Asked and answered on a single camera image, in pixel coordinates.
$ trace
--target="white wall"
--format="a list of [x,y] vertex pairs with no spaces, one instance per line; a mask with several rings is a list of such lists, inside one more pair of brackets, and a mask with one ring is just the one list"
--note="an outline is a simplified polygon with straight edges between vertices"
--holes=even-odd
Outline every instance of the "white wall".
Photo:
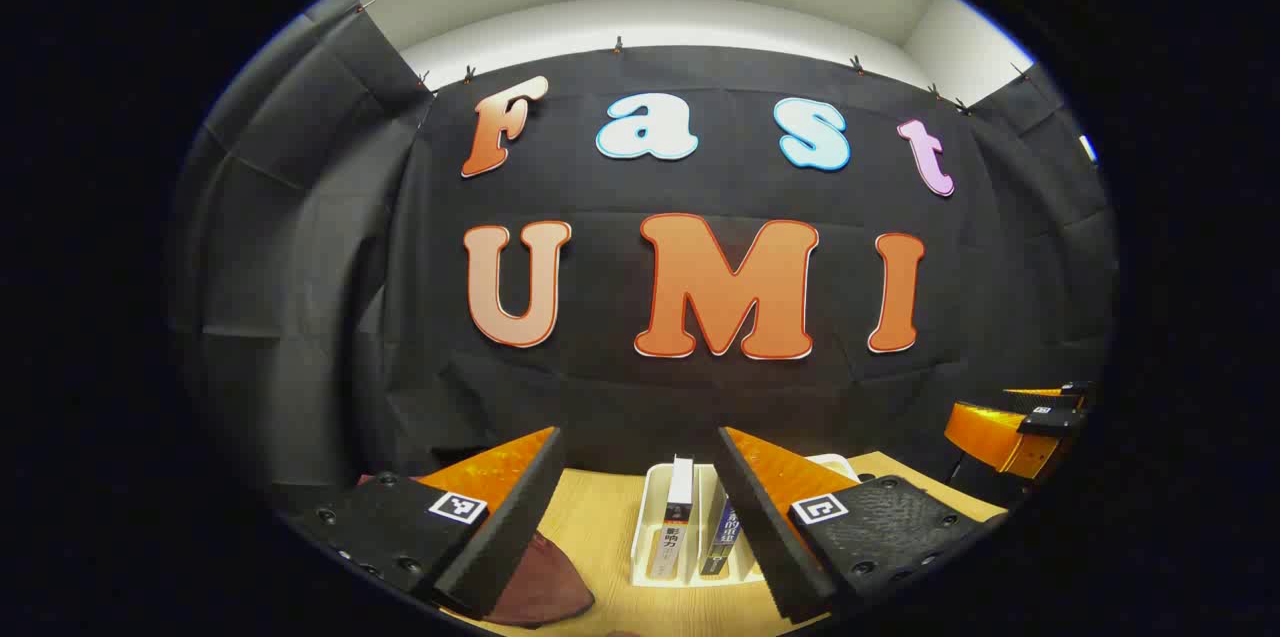
[[946,98],[974,104],[1033,63],[1000,28],[961,0],[933,0],[906,40],[906,54]]
[[856,54],[877,75],[918,87],[929,78],[910,55],[882,38],[818,17],[736,0],[576,0],[474,22],[404,49],[426,86],[462,81],[467,64],[493,72],[559,54],[626,46],[714,45],[763,49],[849,64]]

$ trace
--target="orange letter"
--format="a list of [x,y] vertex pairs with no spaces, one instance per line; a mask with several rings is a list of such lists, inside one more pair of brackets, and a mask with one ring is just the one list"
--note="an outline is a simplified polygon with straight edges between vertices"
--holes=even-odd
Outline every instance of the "orange letter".
[[556,327],[559,308],[559,249],[572,235],[567,223],[530,223],[520,233],[529,248],[529,310],[512,317],[498,295],[498,258],[511,240],[506,226],[472,226],[462,237],[467,248],[467,304],[471,321],[493,342],[531,347]]
[[805,223],[776,219],[755,234],[733,272],[705,219],[695,214],[654,214],[640,224],[653,243],[653,308],[649,330],[636,335],[644,356],[690,356],[698,344],[685,331],[685,301],[712,354],[722,356],[755,310],[755,327],[742,338],[751,359],[800,359],[813,350],[804,331],[809,253],[818,230]]
[[480,122],[476,123],[476,139],[471,142],[471,157],[462,162],[462,177],[476,177],[481,171],[502,168],[502,164],[507,162],[502,132],[507,132],[507,139],[516,139],[525,128],[525,118],[529,116],[529,100],[541,98],[548,87],[547,77],[534,77],[511,90],[480,100],[476,105],[476,114],[480,116]]
[[924,242],[891,232],[876,238],[876,251],[884,260],[884,292],[881,321],[867,338],[873,353],[900,353],[915,344],[911,312],[915,310],[915,266],[924,257]]

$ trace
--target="light fixture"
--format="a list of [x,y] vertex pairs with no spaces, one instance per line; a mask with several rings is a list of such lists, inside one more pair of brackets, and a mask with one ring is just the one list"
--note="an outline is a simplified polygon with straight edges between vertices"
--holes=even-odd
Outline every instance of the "light fixture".
[[1083,146],[1084,146],[1084,151],[1085,151],[1085,153],[1088,153],[1088,155],[1089,155],[1089,160],[1091,160],[1092,162],[1097,162],[1097,160],[1098,160],[1098,155],[1097,155],[1097,153],[1093,153],[1093,145],[1089,145],[1089,139],[1088,139],[1088,137],[1084,137],[1084,136],[1080,136],[1080,145],[1083,145]]

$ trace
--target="light blue letter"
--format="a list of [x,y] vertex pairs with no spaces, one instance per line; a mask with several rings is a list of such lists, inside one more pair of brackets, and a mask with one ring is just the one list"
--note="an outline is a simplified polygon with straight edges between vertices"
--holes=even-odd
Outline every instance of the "light blue letter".
[[845,116],[822,101],[812,98],[783,98],[773,106],[773,119],[790,132],[778,146],[796,168],[818,168],[827,171],[849,164],[849,141]]
[[[640,107],[649,114],[631,114]],[[689,134],[689,104],[675,95],[631,95],[609,105],[609,116],[613,122],[595,134],[595,148],[605,157],[685,159],[698,148],[698,137]]]

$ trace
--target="white book holder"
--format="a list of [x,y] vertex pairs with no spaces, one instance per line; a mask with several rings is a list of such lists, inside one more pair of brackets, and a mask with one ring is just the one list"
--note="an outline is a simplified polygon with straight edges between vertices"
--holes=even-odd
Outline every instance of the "white book holder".
[[[849,467],[849,460],[841,455],[810,455],[806,459],[858,481],[854,469]],[[750,542],[746,541],[746,535],[741,532],[737,536],[737,542],[733,544],[733,550],[728,554],[728,564],[726,565],[728,576],[704,579],[698,574],[701,556],[707,553],[712,533],[717,527],[708,523],[719,519],[719,515],[707,514],[716,495],[717,481],[714,466],[694,464],[694,508],[689,518],[689,530],[680,541],[676,578],[650,579],[648,574],[649,555],[653,541],[662,531],[662,518],[667,509],[667,491],[671,489],[671,463],[654,464],[649,468],[644,478],[644,496],[640,498],[640,515],[636,518],[635,536],[631,537],[631,585],[636,587],[722,587],[764,579],[759,570],[751,572],[751,567],[755,565],[755,555],[751,553]]]

